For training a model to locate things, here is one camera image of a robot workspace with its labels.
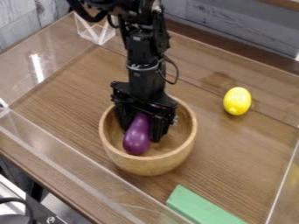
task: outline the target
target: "screw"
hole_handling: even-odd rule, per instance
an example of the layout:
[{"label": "screw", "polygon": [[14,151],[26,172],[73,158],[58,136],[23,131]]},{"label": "screw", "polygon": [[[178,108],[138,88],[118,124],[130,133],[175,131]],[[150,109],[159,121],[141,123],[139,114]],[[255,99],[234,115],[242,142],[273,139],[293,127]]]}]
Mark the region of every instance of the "screw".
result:
[{"label": "screw", "polygon": [[54,222],[55,222],[55,217],[50,217],[50,218],[47,219],[47,223],[53,224]]}]

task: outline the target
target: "yellow lemon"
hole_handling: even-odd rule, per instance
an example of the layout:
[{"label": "yellow lemon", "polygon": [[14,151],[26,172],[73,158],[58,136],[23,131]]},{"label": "yellow lemon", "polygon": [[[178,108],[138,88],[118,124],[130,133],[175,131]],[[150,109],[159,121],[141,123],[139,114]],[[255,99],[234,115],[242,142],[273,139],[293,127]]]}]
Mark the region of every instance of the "yellow lemon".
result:
[{"label": "yellow lemon", "polygon": [[225,96],[225,109],[234,116],[249,112],[251,106],[251,94],[243,87],[234,87]]}]

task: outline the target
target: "wooden table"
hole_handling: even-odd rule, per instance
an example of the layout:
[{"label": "wooden table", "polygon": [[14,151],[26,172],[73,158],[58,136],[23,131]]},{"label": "wooden table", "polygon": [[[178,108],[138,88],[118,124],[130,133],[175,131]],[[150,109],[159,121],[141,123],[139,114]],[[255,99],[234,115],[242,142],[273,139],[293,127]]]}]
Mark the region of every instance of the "wooden table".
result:
[{"label": "wooden table", "polygon": [[[39,34],[39,47],[50,35],[66,39],[62,32],[63,29],[75,31],[71,27],[74,18],[69,16]],[[202,32],[199,36],[193,28],[175,23],[170,23],[170,27],[198,40],[210,36]],[[11,106],[78,153],[50,141],[37,132],[37,126],[29,130],[21,122],[19,132],[39,150],[35,153],[30,146],[30,150],[25,150],[26,145],[0,132],[3,155],[94,222],[131,221],[118,216],[105,205],[103,198],[94,196],[95,191],[105,191],[114,197],[119,194],[122,203],[130,198],[127,192],[118,193],[118,186],[106,182],[95,168],[98,165],[162,203],[181,184],[247,223],[267,220],[299,139],[298,63],[225,38],[209,38],[209,44],[194,39],[173,34],[169,55],[182,69],[182,80],[169,86],[167,91],[183,99],[197,113],[198,142],[185,164],[163,176],[146,178],[121,171],[99,139],[99,118],[111,105],[110,82],[127,80],[127,58],[119,37],[106,47],[87,46],[85,53]],[[73,41],[70,49],[79,47],[78,40]],[[210,45],[211,41],[227,50],[234,46],[235,49],[223,50]],[[19,47],[31,48],[31,45],[37,47],[37,40],[29,40]],[[58,39],[55,48],[61,47],[69,54],[69,48],[61,46]],[[254,61],[255,57],[269,63]],[[235,86],[246,87],[255,99],[253,109],[243,116],[231,116],[223,111],[223,95]]]}]

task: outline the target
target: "green block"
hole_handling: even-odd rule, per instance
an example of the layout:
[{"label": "green block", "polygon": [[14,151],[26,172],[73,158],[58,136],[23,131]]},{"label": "green block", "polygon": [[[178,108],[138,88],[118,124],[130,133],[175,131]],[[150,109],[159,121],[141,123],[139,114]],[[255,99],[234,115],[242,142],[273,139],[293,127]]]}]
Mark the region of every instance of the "green block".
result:
[{"label": "green block", "polygon": [[197,224],[245,224],[246,222],[178,185],[166,205]]}]

